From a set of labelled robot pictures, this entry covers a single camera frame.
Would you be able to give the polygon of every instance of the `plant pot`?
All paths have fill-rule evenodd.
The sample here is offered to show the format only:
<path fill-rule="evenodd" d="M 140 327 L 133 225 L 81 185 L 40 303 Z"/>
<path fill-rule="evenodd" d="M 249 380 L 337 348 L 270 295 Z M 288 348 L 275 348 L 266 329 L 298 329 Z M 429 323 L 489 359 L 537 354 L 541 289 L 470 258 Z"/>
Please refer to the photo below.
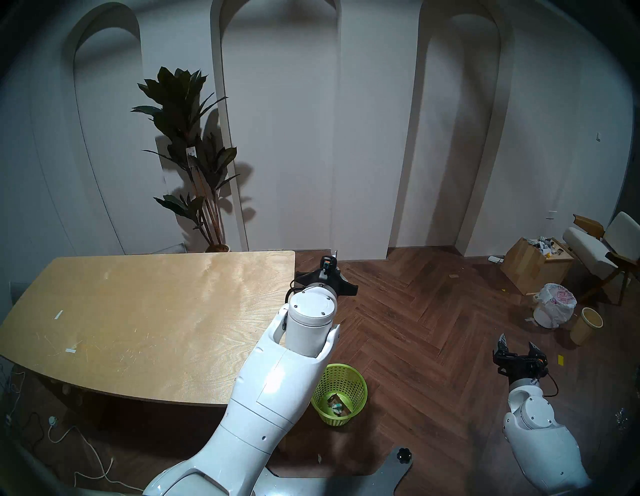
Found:
<path fill-rule="evenodd" d="M 210 244 L 205 253 L 227 253 L 229 247 L 225 244 Z"/>

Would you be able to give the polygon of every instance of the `beige bin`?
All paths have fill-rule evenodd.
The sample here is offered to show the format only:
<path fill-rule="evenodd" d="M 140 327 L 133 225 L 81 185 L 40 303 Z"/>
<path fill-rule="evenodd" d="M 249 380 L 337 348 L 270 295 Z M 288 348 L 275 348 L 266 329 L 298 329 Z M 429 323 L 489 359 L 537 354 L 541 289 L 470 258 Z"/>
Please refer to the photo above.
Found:
<path fill-rule="evenodd" d="M 584 307 L 580 312 L 578 321 L 571 329 L 569 336 L 571 341 L 576 344 L 582 344 L 591 335 L 594 329 L 601 329 L 604 325 L 600 314 L 593 310 L 593 308 Z"/>

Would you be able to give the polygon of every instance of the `white cable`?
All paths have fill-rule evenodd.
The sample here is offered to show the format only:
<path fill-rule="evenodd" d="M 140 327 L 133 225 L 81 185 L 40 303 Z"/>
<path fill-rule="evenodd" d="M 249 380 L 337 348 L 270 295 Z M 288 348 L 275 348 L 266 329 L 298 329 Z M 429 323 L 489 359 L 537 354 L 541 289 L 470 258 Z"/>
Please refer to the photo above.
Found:
<path fill-rule="evenodd" d="M 23 377 L 22 377 L 22 382 L 20 383 L 20 389 L 18 389 L 15 386 L 15 384 L 11 383 L 10 390 L 13 391 L 14 393 L 18 393 L 18 397 L 15 399 L 15 403 L 13 404 L 13 409 L 11 410 L 11 413 L 9 413 L 9 419 L 11 419 L 11 416 L 15 412 L 15 407 L 18 406 L 18 400 L 20 399 L 20 393 L 22 392 L 22 385 L 24 384 L 24 380 L 27 378 L 24 372 L 18 372 L 18 373 L 11 372 L 11 373 L 15 376 L 23 376 Z"/>
<path fill-rule="evenodd" d="M 51 439 L 51 429 L 53 429 L 53 426 L 49 426 L 49 431 L 47 432 L 47 437 L 49 438 L 49 441 L 51 441 L 53 444 L 57 444 L 59 442 L 61 442 L 67 434 L 69 434 L 71 432 L 71 429 L 76 429 L 76 431 L 78 431 L 78 434 L 80 434 L 80 437 L 84 440 L 85 443 L 87 443 L 89 445 L 89 448 L 91 448 L 91 450 L 93 451 L 93 454 L 95 455 L 95 457 L 98 459 L 98 463 L 100 464 L 100 469 L 102 470 L 102 475 L 101 476 L 97 476 L 97 477 L 92 477 L 92 476 L 86 476 L 78 471 L 74 472 L 74 487 L 76 487 L 76 476 L 83 476 L 85 479 L 93 479 L 93 480 L 98 480 L 98 479 L 106 479 L 107 482 L 110 482 L 111 484 L 120 484 L 122 486 L 125 486 L 126 488 L 129 489 L 134 489 L 136 491 L 140 491 L 143 492 L 143 489 L 134 487 L 134 486 L 129 486 L 128 484 L 125 484 L 124 482 L 121 481 L 112 481 L 109 477 L 107 477 L 107 474 L 109 473 L 109 471 L 111 470 L 111 467 L 113 466 L 113 460 L 114 457 L 111 457 L 111 463 L 109 464 L 109 468 L 107 468 L 107 470 L 104 470 L 104 465 L 102 464 L 102 460 L 100 459 L 100 456 L 98 455 L 98 452 L 95 450 L 95 448 L 93 447 L 93 445 L 86 440 L 86 438 L 84 437 L 84 435 L 82 434 L 82 432 L 80 432 L 80 429 L 77 428 L 77 426 L 71 426 L 67 429 L 67 432 L 65 432 L 62 437 L 60 439 L 58 439 L 57 441 L 54 441 L 53 439 Z"/>

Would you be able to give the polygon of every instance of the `armchair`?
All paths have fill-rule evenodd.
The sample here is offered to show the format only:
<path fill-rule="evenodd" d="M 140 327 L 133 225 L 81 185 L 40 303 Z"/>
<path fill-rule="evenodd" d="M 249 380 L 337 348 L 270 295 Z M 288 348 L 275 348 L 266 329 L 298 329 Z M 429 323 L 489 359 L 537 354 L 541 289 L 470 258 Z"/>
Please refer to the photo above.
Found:
<path fill-rule="evenodd" d="M 587 217 L 575 214 L 573 217 L 573 223 L 584 231 L 569 227 L 565 230 L 563 239 L 589 272 L 601 279 L 579 301 L 583 302 L 623 273 L 624 280 L 618 300 L 618 305 L 621 305 L 629 273 L 636 273 L 640 268 L 640 225 L 624 212 L 616 215 L 607 229 Z"/>

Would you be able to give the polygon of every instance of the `black knob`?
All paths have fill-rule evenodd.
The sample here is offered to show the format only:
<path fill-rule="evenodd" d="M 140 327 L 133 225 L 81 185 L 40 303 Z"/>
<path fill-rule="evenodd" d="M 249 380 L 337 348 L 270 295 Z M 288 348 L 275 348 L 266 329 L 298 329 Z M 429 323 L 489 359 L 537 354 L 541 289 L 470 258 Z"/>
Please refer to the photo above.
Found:
<path fill-rule="evenodd" d="M 398 450 L 398 460 L 400 463 L 409 463 L 411 461 L 411 451 L 408 448 L 400 448 Z"/>

